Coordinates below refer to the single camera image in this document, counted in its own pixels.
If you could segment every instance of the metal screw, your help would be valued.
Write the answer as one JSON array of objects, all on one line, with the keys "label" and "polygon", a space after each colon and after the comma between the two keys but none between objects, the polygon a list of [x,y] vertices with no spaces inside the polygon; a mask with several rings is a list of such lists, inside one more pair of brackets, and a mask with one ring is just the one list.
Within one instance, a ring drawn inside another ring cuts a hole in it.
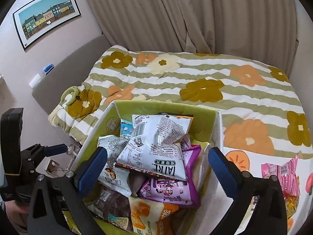
[{"label": "metal screw", "polygon": [[44,179],[44,175],[40,174],[40,175],[38,176],[38,180],[39,180],[39,181],[42,181],[43,179]]},{"label": "metal screw", "polygon": [[278,177],[275,176],[275,175],[271,175],[271,179],[272,179],[273,181],[277,181],[277,180],[278,180]]},{"label": "metal screw", "polygon": [[242,172],[242,175],[243,175],[245,178],[248,178],[248,177],[251,176],[250,172],[248,172],[248,171],[246,171],[246,170],[244,170],[244,171]]},{"label": "metal screw", "polygon": [[74,175],[74,172],[71,171],[71,170],[69,170],[69,171],[65,174],[65,176],[66,176],[67,178],[71,178],[71,177],[73,177],[73,175]]}]

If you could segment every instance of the brand logo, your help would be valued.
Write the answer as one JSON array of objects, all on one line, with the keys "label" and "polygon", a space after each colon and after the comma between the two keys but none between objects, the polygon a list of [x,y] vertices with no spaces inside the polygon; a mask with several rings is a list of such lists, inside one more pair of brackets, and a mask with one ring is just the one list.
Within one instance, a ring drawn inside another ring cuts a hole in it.
[{"label": "brand logo", "polygon": [[106,123],[106,129],[109,133],[114,133],[116,131],[116,129],[118,128],[118,125],[119,125],[119,123],[118,123],[117,119],[112,117]]},{"label": "brand logo", "polygon": [[158,165],[171,165],[171,166],[176,165],[175,161],[168,161],[168,160],[154,160],[154,163]]},{"label": "brand logo", "polygon": [[175,176],[175,161],[154,160],[154,171],[165,175]]}]

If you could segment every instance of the pink snack bag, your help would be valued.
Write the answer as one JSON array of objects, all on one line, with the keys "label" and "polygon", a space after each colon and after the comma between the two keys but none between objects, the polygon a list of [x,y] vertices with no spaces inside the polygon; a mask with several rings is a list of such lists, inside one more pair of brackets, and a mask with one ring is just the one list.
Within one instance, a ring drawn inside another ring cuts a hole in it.
[{"label": "pink snack bag", "polygon": [[298,156],[296,155],[289,162],[283,166],[275,164],[262,164],[262,177],[269,178],[271,175],[276,175],[281,184],[283,194],[289,194],[293,196],[299,195],[299,184],[295,170],[297,168]]},{"label": "pink snack bag", "polygon": [[180,207],[199,207],[201,200],[193,184],[191,170],[200,151],[200,145],[192,145],[191,149],[183,151],[187,181],[151,178],[143,184],[139,197]]}]

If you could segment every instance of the bed headboard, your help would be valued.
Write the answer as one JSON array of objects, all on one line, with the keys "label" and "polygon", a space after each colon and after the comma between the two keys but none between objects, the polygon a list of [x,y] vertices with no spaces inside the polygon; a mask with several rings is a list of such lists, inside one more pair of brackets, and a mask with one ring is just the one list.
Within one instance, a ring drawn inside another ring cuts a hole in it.
[{"label": "bed headboard", "polygon": [[32,96],[50,114],[70,86],[80,86],[99,57],[111,45],[101,35],[80,47],[45,76],[33,89]]}]

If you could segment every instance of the purple snack bag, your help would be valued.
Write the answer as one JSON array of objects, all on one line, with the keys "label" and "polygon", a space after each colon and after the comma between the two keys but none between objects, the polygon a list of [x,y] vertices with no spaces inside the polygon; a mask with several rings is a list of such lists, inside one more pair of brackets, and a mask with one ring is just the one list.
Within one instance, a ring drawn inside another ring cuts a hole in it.
[{"label": "purple snack bag", "polygon": [[173,203],[180,207],[199,207],[201,201],[192,181],[191,168],[200,151],[200,145],[193,145],[191,149],[183,152],[187,181],[151,178],[143,184],[138,195],[141,198]]}]

